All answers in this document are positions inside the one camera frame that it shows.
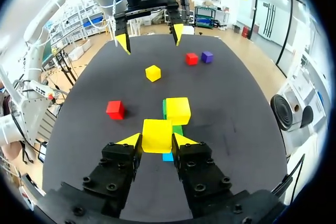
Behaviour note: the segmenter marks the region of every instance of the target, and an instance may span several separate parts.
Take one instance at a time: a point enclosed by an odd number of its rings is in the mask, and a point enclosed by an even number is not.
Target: green cube
[[[167,119],[167,107],[166,107],[166,99],[162,101],[162,113],[163,113],[163,119]]]
[[[182,125],[173,126],[173,133],[177,133],[177,134],[183,136]]]

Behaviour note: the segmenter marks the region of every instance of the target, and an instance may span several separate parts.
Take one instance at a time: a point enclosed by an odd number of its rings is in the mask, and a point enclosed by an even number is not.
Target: floor
[[[245,26],[243,23],[237,22],[237,25],[241,28]],[[253,33],[251,36],[251,42],[254,42],[257,47],[259,47],[265,55],[267,55],[274,63],[277,62],[279,55],[281,53],[282,46],[265,39],[258,33]],[[291,51],[284,49],[282,53],[281,60],[279,62],[279,67],[281,70],[287,74],[289,72],[290,65],[292,63],[293,54]]]
[[[169,33],[169,27],[167,27],[166,24],[141,27],[141,35],[146,35],[148,33],[167,34]],[[286,80],[285,76],[275,66],[267,54],[252,41],[243,38],[240,34],[235,34],[231,29],[221,31],[218,29],[196,28],[195,34],[199,33],[202,33],[203,36],[217,36],[226,43],[250,71],[268,101],[270,101],[271,97],[276,94],[284,84]],[[110,39],[110,35],[106,33],[90,37],[92,44],[91,48],[85,52],[80,59],[72,63],[73,70],[77,76],[80,76],[90,60]],[[72,49],[73,46],[69,46],[66,48],[66,51],[71,51]],[[46,74],[48,75],[49,80],[56,83],[62,90],[67,92],[70,91],[71,84],[60,70],[54,69],[48,71]],[[34,164],[24,165],[21,155],[19,155],[13,161],[13,164],[19,169],[21,174],[28,173],[37,186],[41,188],[43,165],[39,160],[36,160]]]

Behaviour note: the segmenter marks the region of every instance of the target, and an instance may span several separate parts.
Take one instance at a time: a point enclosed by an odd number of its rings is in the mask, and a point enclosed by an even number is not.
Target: red cube
[[[189,52],[186,54],[185,61],[188,65],[197,65],[198,63],[198,56],[193,52]]]
[[[107,104],[106,114],[114,120],[124,119],[125,108],[121,101],[110,101]]]

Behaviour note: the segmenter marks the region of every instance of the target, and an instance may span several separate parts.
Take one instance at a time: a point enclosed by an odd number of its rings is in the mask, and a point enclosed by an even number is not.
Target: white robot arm
[[[43,52],[45,44],[50,41],[49,32],[44,25],[65,2],[66,0],[50,0],[24,33],[29,50],[23,81],[18,81],[24,92],[18,92],[14,88],[0,66],[0,80],[14,105],[11,114],[0,118],[0,146],[23,140],[33,146],[36,138],[50,138],[56,117],[48,111],[48,106],[55,92],[40,83]]]

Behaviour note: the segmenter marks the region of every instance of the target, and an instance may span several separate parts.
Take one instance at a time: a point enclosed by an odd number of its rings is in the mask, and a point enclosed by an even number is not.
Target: yellow cube
[[[161,69],[156,65],[152,65],[149,68],[145,69],[146,77],[151,81],[157,81],[161,78]]]
[[[170,153],[173,126],[170,120],[145,119],[142,129],[142,149],[148,153]]]
[[[187,125],[191,117],[189,101],[187,97],[166,99],[167,120],[175,125]]]

